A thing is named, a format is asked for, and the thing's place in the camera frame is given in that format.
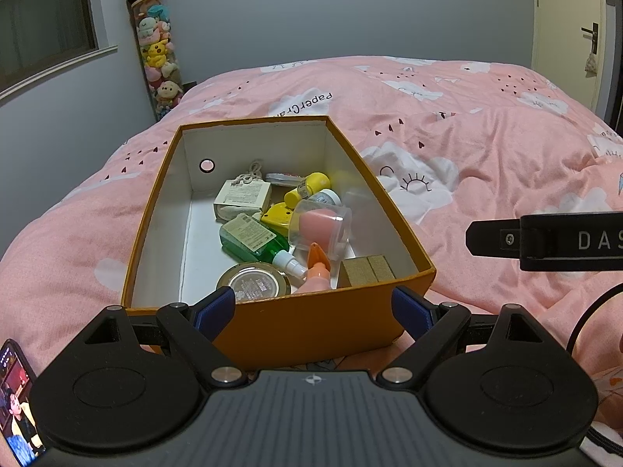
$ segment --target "door handle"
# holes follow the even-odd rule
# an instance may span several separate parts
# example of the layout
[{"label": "door handle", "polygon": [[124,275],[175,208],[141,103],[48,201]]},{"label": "door handle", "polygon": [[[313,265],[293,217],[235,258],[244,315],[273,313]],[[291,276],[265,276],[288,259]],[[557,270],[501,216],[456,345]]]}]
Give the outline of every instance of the door handle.
[{"label": "door handle", "polygon": [[593,23],[592,30],[582,28],[582,31],[593,36],[593,47],[591,49],[591,52],[593,52],[593,54],[597,54],[597,46],[599,45],[599,24]]}]

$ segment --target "gold round compact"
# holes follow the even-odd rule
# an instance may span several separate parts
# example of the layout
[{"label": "gold round compact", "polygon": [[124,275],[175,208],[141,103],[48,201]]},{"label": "gold round compact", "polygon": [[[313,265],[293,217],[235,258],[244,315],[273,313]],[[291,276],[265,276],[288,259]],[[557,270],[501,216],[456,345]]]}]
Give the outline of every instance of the gold round compact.
[{"label": "gold round compact", "polygon": [[236,294],[236,303],[289,295],[288,277],[268,263],[242,263],[232,267],[219,279],[218,286],[229,286]]}]

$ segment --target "window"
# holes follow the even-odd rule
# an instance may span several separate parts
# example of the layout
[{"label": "window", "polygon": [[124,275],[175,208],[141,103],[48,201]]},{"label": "window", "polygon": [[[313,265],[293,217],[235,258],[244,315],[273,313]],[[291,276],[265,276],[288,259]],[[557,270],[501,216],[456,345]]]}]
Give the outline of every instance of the window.
[{"label": "window", "polygon": [[96,47],[89,0],[0,0],[0,93]]}]

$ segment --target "cream door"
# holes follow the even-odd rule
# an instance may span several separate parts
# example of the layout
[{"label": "cream door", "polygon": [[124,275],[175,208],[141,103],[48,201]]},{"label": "cream door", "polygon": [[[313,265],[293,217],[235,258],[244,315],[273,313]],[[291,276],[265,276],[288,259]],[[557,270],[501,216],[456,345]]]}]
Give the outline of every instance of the cream door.
[{"label": "cream door", "polygon": [[[599,97],[605,44],[605,0],[535,0],[532,68],[594,111]],[[592,36],[599,25],[597,74],[585,72]]]}]

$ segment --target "window sill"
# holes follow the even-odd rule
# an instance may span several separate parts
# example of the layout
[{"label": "window sill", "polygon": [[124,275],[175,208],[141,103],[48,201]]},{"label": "window sill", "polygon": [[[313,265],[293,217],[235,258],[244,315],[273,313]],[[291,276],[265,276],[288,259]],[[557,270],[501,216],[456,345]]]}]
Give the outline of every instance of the window sill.
[{"label": "window sill", "polygon": [[117,48],[118,46],[111,45],[110,47],[91,51],[89,53],[83,54],[82,56],[77,56],[76,58],[64,61],[63,63],[59,63],[54,67],[47,68],[46,70],[43,70],[36,75],[28,77],[27,79],[24,79],[23,81],[14,84],[6,90],[0,91],[0,104],[2,104],[2,102],[6,101],[10,97],[16,95],[20,91],[23,91],[30,87],[34,87],[35,85],[46,81],[51,77],[54,77],[58,73],[64,72],[65,70],[70,70],[95,58],[101,58],[102,56],[107,56],[108,54],[115,53],[117,51]]}]

